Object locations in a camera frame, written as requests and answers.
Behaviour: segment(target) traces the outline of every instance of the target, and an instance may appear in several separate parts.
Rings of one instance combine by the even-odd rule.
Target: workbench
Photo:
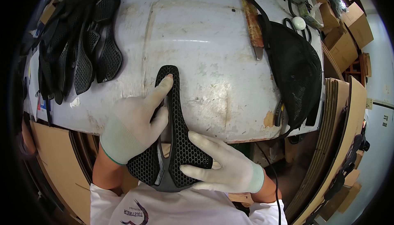
[[[271,21],[291,18],[286,0],[256,1]],[[52,100],[53,124],[101,134],[116,100],[145,96],[155,87],[160,67],[175,65],[190,130],[239,143],[275,138],[289,129],[273,125],[280,94],[266,53],[262,60],[255,58],[241,0],[121,0],[114,32],[123,55],[119,74],[101,84],[94,81],[80,95],[72,87],[61,105]],[[311,32],[324,67],[320,37]],[[303,124],[290,135],[318,130],[323,98],[322,92],[315,125]],[[46,120],[45,113],[37,116]]]

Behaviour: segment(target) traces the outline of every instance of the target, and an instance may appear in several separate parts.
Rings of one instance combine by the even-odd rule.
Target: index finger
[[[168,74],[161,80],[160,84],[151,91],[144,102],[148,105],[149,109],[153,111],[160,105],[167,93],[171,90],[174,84],[174,79],[172,74]]]
[[[201,134],[193,131],[189,131],[188,136],[191,143],[200,148],[203,152],[210,155],[217,162],[223,162],[225,153],[223,147],[220,144],[214,143],[203,137]]]

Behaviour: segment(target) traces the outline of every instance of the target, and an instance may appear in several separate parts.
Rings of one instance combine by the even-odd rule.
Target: wall
[[[367,96],[369,98],[394,103],[394,54],[385,26],[374,10],[370,0],[361,0],[370,24],[374,40],[364,49],[370,54],[372,77],[368,78]],[[359,165],[361,170],[358,182],[362,185],[360,193],[343,214],[336,212],[326,222],[328,225],[352,224],[362,213],[378,191],[384,177],[387,175],[389,164],[394,153],[394,111],[392,109],[373,105],[367,112],[366,138],[371,144]],[[324,224],[322,218],[316,219],[318,224]]]

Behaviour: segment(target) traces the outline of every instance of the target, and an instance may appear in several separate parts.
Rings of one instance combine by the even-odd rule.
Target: printed shirt logo
[[[144,220],[140,224],[135,224],[132,221],[128,221],[128,222],[120,221],[120,222],[123,224],[130,224],[130,225],[145,225],[145,224],[147,224],[148,219],[149,219],[148,212],[146,211],[146,209],[144,207],[142,207],[142,205],[136,199],[134,201],[138,205],[138,207],[141,209],[142,212],[132,212],[129,210],[125,210],[123,213],[125,213],[128,216],[138,216],[138,217],[143,216]]]

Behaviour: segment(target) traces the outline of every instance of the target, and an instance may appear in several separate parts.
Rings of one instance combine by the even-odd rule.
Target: green glove cuff
[[[105,154],[119,165],[125,165],[146,150],[114,114],[111,114],[104,133],[100,135],[100,143]]]
[[[257,193],[263,187],[264,183],[264,170],[263,168],[256,163],[252,162],[253,168],[253,177],[250,182],[247,191],[250,193]]]

